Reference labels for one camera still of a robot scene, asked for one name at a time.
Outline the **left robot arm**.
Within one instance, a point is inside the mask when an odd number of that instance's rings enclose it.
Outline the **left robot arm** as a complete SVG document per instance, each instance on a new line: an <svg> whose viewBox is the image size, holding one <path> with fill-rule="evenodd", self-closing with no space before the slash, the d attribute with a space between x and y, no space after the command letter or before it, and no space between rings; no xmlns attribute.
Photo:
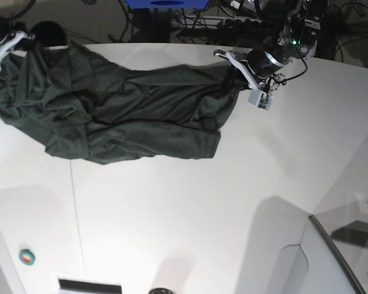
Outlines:
<svg viewBox="0 0 368 294"><path fill-rule="evenodd" d="M249 49L233 57L262 91L299 78L280 73L292 60L305 62L312 50L326 59L335 52L343 15L327 1L253 1L251 9L250 18L222 22L218 41Z"/></svg>

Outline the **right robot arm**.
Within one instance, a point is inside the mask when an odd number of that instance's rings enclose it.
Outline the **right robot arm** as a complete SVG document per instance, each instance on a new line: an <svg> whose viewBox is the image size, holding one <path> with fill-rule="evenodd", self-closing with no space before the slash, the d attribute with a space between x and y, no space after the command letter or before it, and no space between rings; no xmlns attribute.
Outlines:
<svg viewBox="0 0 368 294"><path fill-rule="evenodd" d="M35 1L0 1L0 70L1 60L10 51L23 48L35 38L22 22Z"/></svg>

